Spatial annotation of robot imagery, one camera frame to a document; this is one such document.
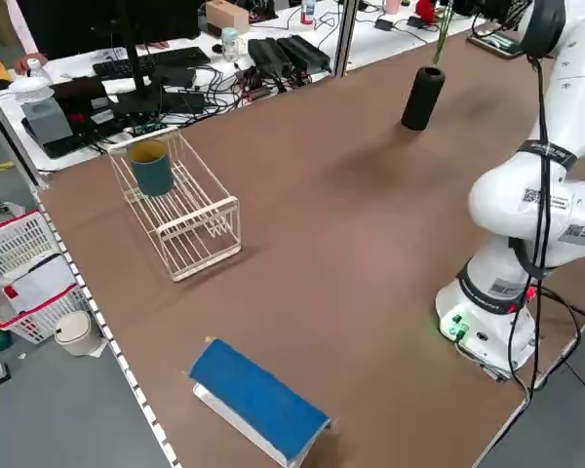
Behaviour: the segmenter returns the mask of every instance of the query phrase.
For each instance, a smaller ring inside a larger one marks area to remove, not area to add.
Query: metal pole
[[[335,78],[342,78],[347,71],[349,51],[351,49],[351,42],[353,41],[355,17],[358,14],[359,4],[360,0],[344,0],[344,11],[342,12],[340,35],[338,36],[338,46],[335,50],[333,67],[333,76]]]
[[[126,55],[128,56],[128,63],[133,71],[133,78],[135,79],[136,93],[139,96],[145,97],[147,89],[143,81],[143,73],[138,62],[137,43],[135,42],[135,30],[133,29],[130,13],[128,11],[128,4],[126,0],[115,0],[117,8],[117,19],[121,26],[121,33],[124,38],[124,47],[126,48]]]
[[[19,173],[24,177],[28,183],[31,191],[36,191],[39,188],[46,188],[48,185],[45,180],[37,172],[30,156],[21,144],[20,139],[16,135],[13,126],[7,119],[2,108],[0,107],[0,145],[3,147],[9,159],[13,161],[18,168]]]

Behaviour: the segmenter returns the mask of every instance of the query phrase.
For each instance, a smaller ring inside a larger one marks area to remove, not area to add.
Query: brown table
[[[41,194],[184,466],[276,466],[192,395],[186,372],[206,335],[335,419],[304,466],[470,466],[522,400],[456,356],[433,301],[487,235],[467,194],[528,136],[535,74],[450,39],[448,81],[416,134],[398,122],[431,56],[422,48],[186,130],[241,201],[244,248],[179,284],[105,158]],[[585,307],[585,259],[550,285]],[[542,327],[550,363],[573,328],[548,304]]]

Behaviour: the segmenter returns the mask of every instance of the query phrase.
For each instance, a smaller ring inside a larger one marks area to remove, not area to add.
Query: red and white basket
[[[59,254],[59,245],[46,220],[31,212],[0,224],[0,282],[16,270],[33,267],[42,258]],[[18,334],[32,343],[40,343],[54,333],[60,317],[89,304],[76,283],[24,312],[17,311],[0,286],[0,330]]]
[[[7,322],[0,321],[0,330],[16,333],[31,343],[40,343],[54,334],[55,325],[62,316],[79,310],[88,311],[89,304],[82,290],[73,284],[39,307]]]

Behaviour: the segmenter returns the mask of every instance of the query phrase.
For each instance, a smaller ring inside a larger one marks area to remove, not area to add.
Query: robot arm
[[[585,0],[455,0],[453,6],[461,14],[480,14],[505,28],[518,27],[529,56],[556,58],[545,98],[549,146],[541,144],[536,123],[528,141],[507,162],[477,180],[470,193],[470,213],[494,236],[436,297],[441,332],[455,341],[459,331],[461,349],[507,376],[534,350],[534,321],[526,307],[517,308],[527,279],[534,276],[529,267],[542,154],[551,159],[546,267],[585,256],[585,182],[566,180],[576,160],[585,157]],[[522,246],[522,257],[516,243]],[[515,333],[509,339],[514,321]]]
[[[546,13],[542,5],[551,11]],[[567,6],[563,0],[536,1],[526,10],[520,30],[527,50],[541,57],[548,53],[557,57],[546,95],[548,135],[558,155],[551,162],[551,239],[585,247],[585,182],[566,181],[573,163],[585,157],[585,0],[567,0]],[[542,33],[548,18],[565,18],[565,25],[553,20],[554,26]],[[527,38],[534,36],[538,39],[529,42]],[[558,39],[542,41],[543,37]],[[539,125],[535,124],[528,140],[538,139]],[[470,194],[475,222],[496,234],[532,241],[540,174],[540,156],[532,150],[519,150],[505,164],[484,174]],[[585,249],[571,250],[572,254],[563,254],[556,246],[554,255],[548,257],[550,266],[570,261],[573,255],[585,256]]]

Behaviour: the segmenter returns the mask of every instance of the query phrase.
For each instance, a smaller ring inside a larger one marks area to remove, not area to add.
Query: red object
[[[13,289],[13,286],[7,286],[4,289],[4,294],[6,294],[9,299],[15,299],[19,295],[18,292]]]
[[[528,291],[526,291],[526,300],[534,300],[535,296],[537,295],[536,289],[531,286]]]
[[[84,124],[85,123],[85,114],[69,114],[67,116],[67,120],[74,124]]]
[[[73,285],[67,287],[67,289],[65,289],[65,291],[58,293],[57,295],[55,295],[54,297],[49,298],[48,300],[46,300],[43,304],[38,305],[37,307],[35,307],[34,309],[31,310],[27,310],[26,312],[22,312],[19,315],[17,315],[17,317],[14,317],[13,319],[11,319],[9,322],[5,322],[4,324],[2,322],[0,322],[0,330],[5,329],[6,327],[14,324],[15,322],[23,319],[24,317],[27,317],[31,314],[34,314],[35,312],[38,312],[39,310],[43,309],[44,307],[49,306],[50,304],[52,304],[53,302],[59,300],[61,297],[63,297],[64,295],[66,295],[67,293],[69,293],[71,290],[73,290],[74,288],[76,288],[78,286],[77,283],[74,283]]]
[[[305,12],[301,12],[301,24],[314,24],[314,17],[307,16]]]
[[[34,215],[35,213],[40,213],[40,212],[39,212],[39,210],[32,210],[31,212],[24,213],[21,216],[12,217],[11,219],[7,219],[6,221],[3,221],[3,222],[0,223],[0,228],[11,224],[12,222],[17,221],[18,219],[23,219],[23,218],[25,218],[27,216]]]
[[[435,10],[431,4],[431,0],[418,0],[415,11],[425,24],[434,24],[436,22]]]

